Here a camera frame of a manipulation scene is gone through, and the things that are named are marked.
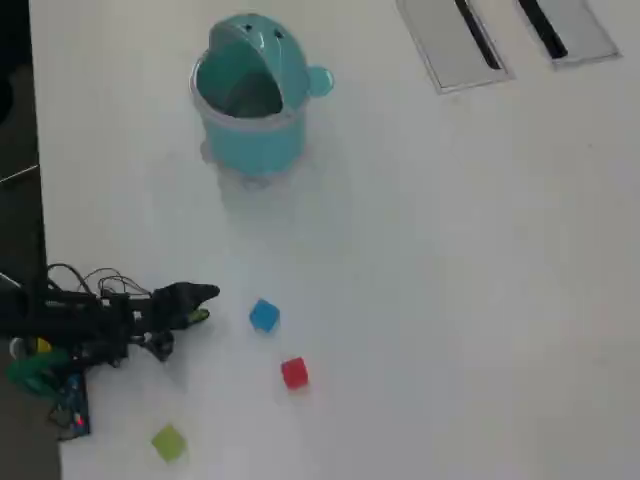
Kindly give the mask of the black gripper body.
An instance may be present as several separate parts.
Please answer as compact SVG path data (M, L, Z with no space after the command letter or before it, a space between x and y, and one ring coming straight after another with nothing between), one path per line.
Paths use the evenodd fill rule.
M130 343L165 345L174 342L175 300L170 292L154 292L150 297L134 299L131 306L133 326L129 333Z

